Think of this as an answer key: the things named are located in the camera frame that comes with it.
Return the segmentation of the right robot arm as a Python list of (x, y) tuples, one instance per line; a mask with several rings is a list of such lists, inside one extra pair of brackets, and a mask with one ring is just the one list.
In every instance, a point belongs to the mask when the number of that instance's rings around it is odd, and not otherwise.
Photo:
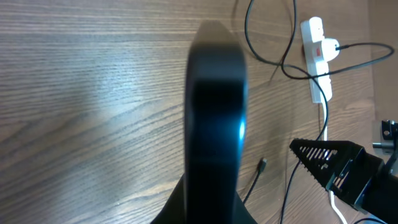
[(381, 121), (376, 149), (390, 154), (387, 162), (351, 141), (294, 139), (290, 149), (327, 191), (357, 211), (385, 223), (397, 223), (397, 123)]

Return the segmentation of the Samsung Galaxy smartphone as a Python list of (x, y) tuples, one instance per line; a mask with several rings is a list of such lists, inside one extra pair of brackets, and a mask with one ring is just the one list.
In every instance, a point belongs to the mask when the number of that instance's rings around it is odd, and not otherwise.
[(185, 84), (185, 221), (232, 223), (248, 96), (239, 41), (204, 21), (188, 54)]

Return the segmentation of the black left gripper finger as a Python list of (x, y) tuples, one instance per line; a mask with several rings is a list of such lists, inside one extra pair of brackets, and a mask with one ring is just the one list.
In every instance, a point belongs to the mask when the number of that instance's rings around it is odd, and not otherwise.
[[(184, 184), (185, 175), (183, 174), (178, 181), (176, 187), (171, 193), (169, 199), (164, 205), (160, 213), (151, 221), (151, 224), (163, 224), (163, 223), (184, 223), (185, 221), (185, 210), (184, 210)], [(233, 223), (237, 224), (257, 224), (255, 219), (246, 209), (243, 201), (236, 192), (235, 196), (235, 211), (233, 215)]]

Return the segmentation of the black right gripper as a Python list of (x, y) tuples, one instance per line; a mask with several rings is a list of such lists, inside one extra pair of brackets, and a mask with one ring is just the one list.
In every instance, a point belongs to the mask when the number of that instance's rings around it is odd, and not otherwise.
[(386, 164), (351, 141), (294, 139), (290, 149), (320, 185), (351, 208), (397, 222), (397, 178)]

